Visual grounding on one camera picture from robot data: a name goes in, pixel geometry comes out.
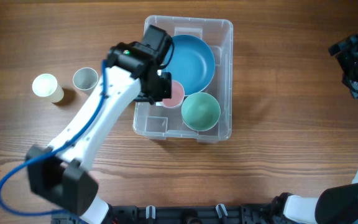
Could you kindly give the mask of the blue plate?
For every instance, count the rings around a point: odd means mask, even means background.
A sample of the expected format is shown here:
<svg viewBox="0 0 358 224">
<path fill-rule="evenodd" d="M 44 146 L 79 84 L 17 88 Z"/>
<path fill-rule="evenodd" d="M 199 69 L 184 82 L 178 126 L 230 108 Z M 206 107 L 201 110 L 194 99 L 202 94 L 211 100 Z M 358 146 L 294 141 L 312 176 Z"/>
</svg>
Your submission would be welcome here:
<svg viewBox="0 0 358 224">
<path fill-rule="evenodd" d="M 192 35 L 176 35 L 173 47 L 165 57 L 168 64 L 163 69 L 178 81 L 185 95 L 203 91 L 211 83 L 215 73 L 215 59 L 210 47 Z"/>
</svg>

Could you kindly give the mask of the pink cup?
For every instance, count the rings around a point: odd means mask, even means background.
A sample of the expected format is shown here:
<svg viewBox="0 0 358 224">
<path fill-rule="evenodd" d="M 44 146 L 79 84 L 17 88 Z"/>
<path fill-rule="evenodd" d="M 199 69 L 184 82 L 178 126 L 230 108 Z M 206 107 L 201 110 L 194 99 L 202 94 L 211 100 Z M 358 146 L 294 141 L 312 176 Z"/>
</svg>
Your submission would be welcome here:
<svg viewBox="0 0 358 224">
<path fill-rule="evenodd" d="M 172 80 L 172 94 L 171 98 L 163 99 L 162 102 L 158 102 L 157 106 L 163 106 L 165 108 L 177 108 L 184 100 L 185 91 L 180 82 Z"/>
</svg>

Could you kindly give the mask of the pale green cup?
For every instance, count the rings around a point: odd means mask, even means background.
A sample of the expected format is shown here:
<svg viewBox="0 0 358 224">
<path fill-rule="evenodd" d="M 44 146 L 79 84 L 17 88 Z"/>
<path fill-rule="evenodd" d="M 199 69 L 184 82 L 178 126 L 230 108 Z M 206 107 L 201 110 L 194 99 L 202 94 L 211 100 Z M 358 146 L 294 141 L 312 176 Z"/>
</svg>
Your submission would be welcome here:
<svg viewBox="0 0 358 224">
<path fill-rule="evenodd" d="M 40 98 L 51 103 L 58 103 L 64 97 L 64 91 L 57 79 L 49 73 L 44 73 L 35 78 L 32 83 L 33 92 Z"/>
</svg>

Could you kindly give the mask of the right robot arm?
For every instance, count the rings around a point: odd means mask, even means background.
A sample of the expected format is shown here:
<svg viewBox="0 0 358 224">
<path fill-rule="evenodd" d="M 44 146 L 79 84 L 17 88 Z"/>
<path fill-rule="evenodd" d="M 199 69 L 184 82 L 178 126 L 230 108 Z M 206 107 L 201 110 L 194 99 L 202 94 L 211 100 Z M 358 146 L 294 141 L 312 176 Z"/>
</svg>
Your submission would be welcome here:
<svg viewBox="0 0 358 224">
<path fill-rule="evenodd" d="M 328 51 L 342 68 L 342 83 L 358 99 L 358 34 L 332 45 Z M 358 223 L 358 171 L 351 184 L 327 189 L 317 198 L 297 195 L 275 198 L 269 219 L 290 223 Z"/>
</svg>

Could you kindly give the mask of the mint green bowl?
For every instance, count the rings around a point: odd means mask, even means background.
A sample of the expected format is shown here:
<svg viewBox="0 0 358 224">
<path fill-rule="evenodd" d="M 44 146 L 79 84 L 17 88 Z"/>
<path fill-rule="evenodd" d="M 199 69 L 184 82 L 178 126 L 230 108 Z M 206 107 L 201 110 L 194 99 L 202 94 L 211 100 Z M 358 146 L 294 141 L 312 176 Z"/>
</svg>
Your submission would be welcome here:
<svg viewBox="0 0 358 224">
<path fill-rule="evenodd" d="M 184 123 L 195 131 L 208 131 L 219 121 L 220 105 L 214 96 L 198 92 L 189 95 L 181 106 Z"/>
</svg>

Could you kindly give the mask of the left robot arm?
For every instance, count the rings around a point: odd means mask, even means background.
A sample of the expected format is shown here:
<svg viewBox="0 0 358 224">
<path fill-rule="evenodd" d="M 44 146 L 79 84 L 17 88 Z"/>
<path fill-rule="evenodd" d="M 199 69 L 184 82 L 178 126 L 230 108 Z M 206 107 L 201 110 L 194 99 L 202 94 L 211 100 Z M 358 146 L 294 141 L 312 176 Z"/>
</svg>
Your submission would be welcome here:
<svg viewBox="0 0 358 224">
<path fill-rule="evenodd" d="M 171 74 L 163 69 L 173 39 L 149 26 L 141 42 L 119 43 L 102 62 L 102 77 L 86 103 L 46 148 L 32 146 L 26 156 L 30 189 L 86 223 L 112 223 L 109 204 L 97 193 L 89 171 L 105 137 L 133 101 L 151 105 L 172 96 Z"/>
</svg>

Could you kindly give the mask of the grey cup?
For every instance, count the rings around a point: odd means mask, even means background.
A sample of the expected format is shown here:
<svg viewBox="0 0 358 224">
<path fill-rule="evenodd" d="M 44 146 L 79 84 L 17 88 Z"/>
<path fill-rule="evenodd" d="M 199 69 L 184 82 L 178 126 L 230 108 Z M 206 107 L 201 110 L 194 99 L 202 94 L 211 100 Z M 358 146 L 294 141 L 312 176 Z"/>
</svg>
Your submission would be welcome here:
<svg viewBox="0 0 358 224">
<path fill-rule="evenodd" d="M 90 67 L 84 67 L 75 72 L 73 76 L 74 86 L 84 94 L 90 96 L 99 81 L 97 71 Z"/>
</svg>

